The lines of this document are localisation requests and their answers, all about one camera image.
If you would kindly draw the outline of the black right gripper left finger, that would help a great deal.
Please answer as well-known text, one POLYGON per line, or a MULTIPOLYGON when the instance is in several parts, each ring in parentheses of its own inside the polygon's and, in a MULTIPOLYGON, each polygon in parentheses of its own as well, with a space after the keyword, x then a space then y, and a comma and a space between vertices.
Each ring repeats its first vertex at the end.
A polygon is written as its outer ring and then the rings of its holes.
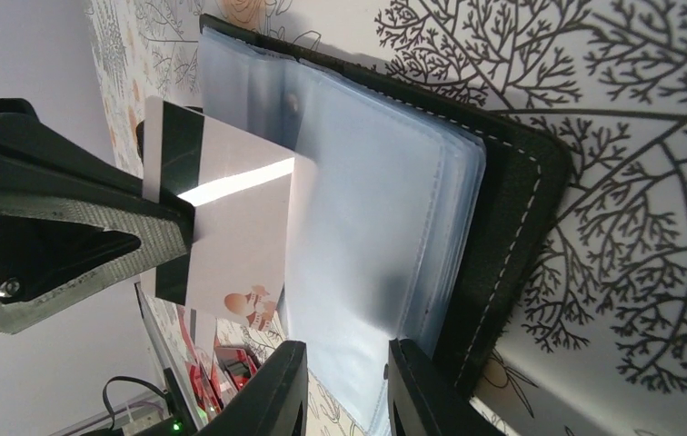
POLYGON ((306 344, 282 342, 224 411, 197 436, 306 434, 306 344))

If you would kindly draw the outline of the white floral card top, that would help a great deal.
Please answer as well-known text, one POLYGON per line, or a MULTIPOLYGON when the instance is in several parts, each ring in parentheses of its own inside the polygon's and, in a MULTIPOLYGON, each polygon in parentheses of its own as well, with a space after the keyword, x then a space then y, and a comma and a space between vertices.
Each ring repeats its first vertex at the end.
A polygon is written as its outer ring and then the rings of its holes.
POLYGON ((158 96, 144 103, 142 148, 144 198, 180 201, 194 217, 190 252, 174 279, 184 306, 268 330, 314 162, 158 96))

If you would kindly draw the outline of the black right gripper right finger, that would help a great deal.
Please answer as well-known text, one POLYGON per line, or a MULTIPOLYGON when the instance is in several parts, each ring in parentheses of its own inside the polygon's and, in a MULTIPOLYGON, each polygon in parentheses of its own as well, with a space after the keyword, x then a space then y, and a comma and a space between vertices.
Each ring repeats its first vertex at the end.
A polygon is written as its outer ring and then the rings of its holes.
POLYGON ((388 411, 392 435, 499 436, 409 339, 389 341, 388 411))

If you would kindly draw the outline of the black card holder wallet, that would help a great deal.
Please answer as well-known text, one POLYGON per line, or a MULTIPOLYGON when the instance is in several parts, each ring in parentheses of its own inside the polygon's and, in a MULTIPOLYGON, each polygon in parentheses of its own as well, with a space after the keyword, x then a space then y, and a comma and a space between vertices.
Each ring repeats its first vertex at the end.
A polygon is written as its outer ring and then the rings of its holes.
POLYGON ((204 112, 315 165, 284 278, 312 374, 387 435, 388 344, 411 339, 467 403, 565 190, 566 145, 212 15, 200 29, 204 112))

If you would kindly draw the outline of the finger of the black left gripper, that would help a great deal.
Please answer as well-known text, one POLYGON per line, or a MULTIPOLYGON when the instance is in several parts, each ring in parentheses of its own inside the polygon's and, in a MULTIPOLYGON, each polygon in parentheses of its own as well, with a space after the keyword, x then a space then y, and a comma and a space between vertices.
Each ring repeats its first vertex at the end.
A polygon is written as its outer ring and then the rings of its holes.
POLYGON ((21 332, 188 254, 193 207, 0 99, 0 334, 21 332))

